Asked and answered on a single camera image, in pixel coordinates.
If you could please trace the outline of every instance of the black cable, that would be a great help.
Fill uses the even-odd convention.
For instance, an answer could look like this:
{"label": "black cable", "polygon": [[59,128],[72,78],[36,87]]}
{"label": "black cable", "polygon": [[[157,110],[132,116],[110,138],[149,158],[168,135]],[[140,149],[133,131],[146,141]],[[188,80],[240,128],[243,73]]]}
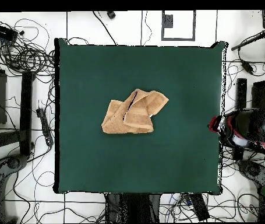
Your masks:
{"label": "black cable", "polygon": [[29,162],[32,162],[32,161],[34,161],[34,160],[36,160],[36,159],[42,157],[43,155],[46,155],[49,151],[51,151],[51,147],[48,148],[47,151],[46,151],[45,153],[43,153],[42,155],[39,155],[39,156],[37,156],[37,157],[34,157],[33,159],[28,160],[27,162],[28,162],[28,163],[29,163]]}
{"label": "black cable", "polygon": [[144,43],[144,45],[145,45],[148,41],[150,41],[150,39],[151,39],[151,35],[152,35],[152,29],[151,29],[151,28],[148,26],[148,24],[147,24],[147,14],[148,14],[148,11],[146,12],[146,17],[144,18],[144,23],[145,23],[146,26],[150,29],[151,34],[150,34],[149,39],[146,40],[146,42]]}
{"label": "black cable", "polygon": [[[43,153],[42,155],[40,155],[40,156],[37,156],[37,157],[35,157],[34,158],[34,160],[35,159],[37,159],[37,158],[39,158],[39,157],[41,157],[41,156],[43,156],[43,155],[45,155],[45,154],[47,154],[49,151],[51,150],[51,147],[50,148],[48,148],[47,149],[47,151],[45,152],[45,153]],[[30,174],[31,174],[32,172],[30,172],[25,178],[23,178],[23,180],[25,180]],[[10,191],[8,191],[6,194],[5,194],[5,197],[12,191],[13,189],[11,189]]]}
{"label": "black cable", "polygon": [[[37,184],[38,185],[40,185],[40,186],[42,186],[42,187],[49,187],[49,186],[52,186],[53,184],[54,184],[54,182],[52,183],[52,184],[50,184],[50,185],[42,185],[42,184],[40,184],[38,181],[39,181],[39,179],[42,177],[42,175],[43,174],[46,174],[46,173],[52,173],[53,175],[55,175],[52,171],[45,171],[45,172],[43,172],[43,173],[41,173],[40,174],[40,176],[38,177],[38,179],[36,180],[35,179],[35,177],[34,177],[34,179],[35,179],[35,181],[36,181],[36,184],[35,184],[35,189],[34,189],[34,201],[35,201],[35,206],[34,206],[34,209],[35,209],[35,207],[36,207],[36,188],[37,188]],[[34,211],[34,216],[35,216],[35,218],[36,218],[36,221],[38,221],[38,209],[36,210],[36,211]]]}
{"label": "black cable", "polygon": [[114,44],[117,46],[118,44],[116,43],[116,41],[114,40],[114,38],[111,36],[111,34],[109,33],[109,31],[107,30],[107,27],[105,26],[105,24],[102,22],[102,20],[95,14],[94,11],[93,12],[93,15],[101,22],[101,24],[104,26],[104,28],[106,29],[108,35],[110,36],[110,38],[113,40]]}
{"label": "black cable", "polygon": [[11,153],[13,150],[15,150],[15,149],[17,149],[17,148],[19,148],[19,146],[17,146],[16,148],[10,150],[9,153],[7,154],[7,157],[10,155],[10,153]]}
{"label": "black cable", "polygon": [[20,224],[22,224],[24,217],[27,215],[27,213],[29,212],[29,210],[30,210],[30,208],[31,208],[31,204],[30,204],[30,202],[28,202],[28,200],[26,200],[26,199],[24,199],[23,197],[21,197],[21,196],[15,191],[15,184],[16,184],[16,182],[17,182],[17,179],[18,179],[18,171],[17,171],[17,173],[16,173],[16,180],[15,180],[15,182],[14,182],[14,184],[13,184],[13,191],[14,191],[14,193],[15,193],[16,196],[18,196],[20,199],[26,201],[26,202],[29,204],[29,208],[27,209],[26,213],[23,215],[22,220],[20,220]]}
{"label": "black cable", "polygon": [[71,212],[74,213],[75,215],[77,215],[77,216],[83,218],[84,221],[88,221],[88,222],[90,222],[90,223],[98,223],[98,222],[96,222],[97,219],[96,219],[95,216],[85,217],[85,216],[82,216],[82,215],[76,213],[74,210],[72,210],[72,209],[70,209],[70,208],[65,208],[65,209],[60,209],[59,211],[55,211],[55,212],[44,213],[44,214],[41,216],[41,218],[37,221],[36,224],[39,224],[39,223],[40,223],[40,221],[41,221],[41,219],[43,218],[43,216],[46,216],[46,215],[52,215],[52,214],[57,214],[57,213],[60,213],[60,212],[62,212],[62,211],[64,211],[64,210],[66,210],[66,209],[69,210],[69,211],[71,211]]}
{"label": "black cable", "polygon": [[[227,94],[227,96],[228,96],[232,101],[235,101],[235,99],[231,98],[231,97],[229,96],[228,93],[229,93],[229,91],[230,91],[231,88],[232,88],[232,83],[233,83],[234,80],[236,79],[237,74],[244,70],[244,69],[242,69],[241,71],[239,71],[238,66],[236,66],[236,65],[231,66],[231,64],[232,64],[233,62],[237,61],[237,60],[238,60],[238,59],[234,59],[232,62],[230,62],[229,65],[228,65],[228,68],[227,68],[227,72],[228,72],[227,75],[229,76],[231,82],[229,83],[229,85],[228,85],[228,90],[225,92],[225,94]],[[231,75],[234,75],[234,74],[230,74],[230,72],[229,72],[229,69],[232,68],[232,67],[236,67],[236,68],[237,68],[237,72],[235,73],[235,77],[234,77],[234,79],[232,79],[232,77],[231,77]]]}
{"label": "black cable", "polygon": [[[248,39],[250,39],[250,38],[252,38],[252,37],[256,37],[256,36],[258,36],[259,34],[260,34],[260,33],[255,34],[255,35],[252,35],[252,36],[250,36],[250,37],[244,39],[240,44],[244,43],[246,40],[248,40]],[[238,48],[238,57],[239,57],[241,63],[242,63],[242,64],[248,64],[248,65],[249,65],[248,62],[246,62],[245,60],[243,60],[243,59],[241,58],[241,56],[240,56],[240,50],[241,50],[241,48]],[[265,66],[265,61],[264,61],[264,63],[263,63],[263,71],[264,71],[263,74],[261,74],[261,75],[255,75],[254,73],[255,73],[256,71],[252,71],[251,74],[252,74],[253,76],[263,76],[263,75],[265,75],[264,66]]]}
{"label": "black cable", "polygon": [[140,45],[142,45],[143,41],[143,11],[142,11],[142,18],[140,20]]}
{"label": "black cable", "polygon": [[72,37],[72,38],[70,38],[70,39],[68,40],[68,43],[69,43],[70,45],[72,45],[72,44],[70,43],[71,39],[84,40],[84,42],[86,42],[86,45],[89,45],[89,42],[88,42],[85,38],[80,38],[80,37]]}
{"label": "black cable", "polygon": [[234,198],[234,200],[233,200],[233,202],[234,202],[234,208],[235,208],[235,214],[234,214],[234,216],[232,216],[226,209],[224,209],[223,207],[221,207],[221,206],[219,206],[220,204],[218,204],[218,206],[220,207],[220,208],[222,208],[222,209],[224,209],[225,211],[227,211],[228,213],[229,213],[229,215],[231,216],[230,218],[227,218],[227,217],[219,217],[219,218],[216,218],[216,219],[218,219],[219,221],[221,221],[221,219],[234,219],[235,220],[235,217],[236,217],[236,196],[231,192],[231,190],[230,189],[228,189],[225,185],[223,185],[223,184],[221,184],[225,189],[227,189],[231,194],[232,194],[232,196],[233,196],[233,198]]}
{"label": "black cable", "polygon": [[255,196],[255,195],[253,195],[253,194],[251,194],[251,193],[243,193],[242,195],[240,195],[240,196],[238,197],[238,199],[237,199],[237,208],[238,208],[239,215],[240,215],[241,219],[243,220],[243,222],[245,222],[245,220],[244,220],[244,218],[243,218],[243,216],[241,215],[241,212],[240,212],[240,207],[239,207],[240,202],[239,202],[239,201],[240,201],[240,198],[242,198],[243,196],[246,196],[246,195],[249,195],[249,196],[254,197],[254,198],[256,198],[257,200],[259,200],[257,196]]}
{"label": "black cable", "polygon": [[[28,20],[29,22],[34,22],[35,24],[39,25],[40,27],[42,27],[42,28],[47,32],[47,29],[46,29],[44,26],[40,25],[39,23],[35,22],[34,20],[30,20],[30,19],[26,19],[26,18],[22,18],[22,19],[18,20],[18,21],[15,23],[15,25],[14,25],[14,29],[15,29],[15,27],[16,27],[16,24],[19,23],[21,20]],[[47,43],[46,43],[45,49],[47,48],[48,42],[50,41],[50,35],[48,34],[48,32],[47,32],[47,36],[48,36],[48,40],[47,40]]]}

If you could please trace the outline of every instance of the tan towel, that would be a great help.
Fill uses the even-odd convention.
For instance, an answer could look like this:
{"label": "tan towel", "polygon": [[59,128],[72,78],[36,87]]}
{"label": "tan towel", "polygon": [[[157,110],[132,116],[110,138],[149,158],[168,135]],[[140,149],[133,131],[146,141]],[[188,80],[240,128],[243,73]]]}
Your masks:
{"label": "tan towel", "polygon": [[108,134],[152,132],[150,117],[156,115],[167,101],[162,93],[140,89],[133,91],[124,102],[111,100],[101,124],[102,130]]}

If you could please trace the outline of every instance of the green tabletop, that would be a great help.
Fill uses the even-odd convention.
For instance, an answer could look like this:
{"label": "green tabletop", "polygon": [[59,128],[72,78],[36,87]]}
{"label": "green tabletop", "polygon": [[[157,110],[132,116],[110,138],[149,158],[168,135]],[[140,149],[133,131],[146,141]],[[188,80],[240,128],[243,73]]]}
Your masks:
{"label": "green tabletop", "polygon": [[[59,39],[59,193],[219,191],[222,52],[212,48],[67,45]],[[105,134],[111,99],[156,90],[169,102],[148,134]]]}

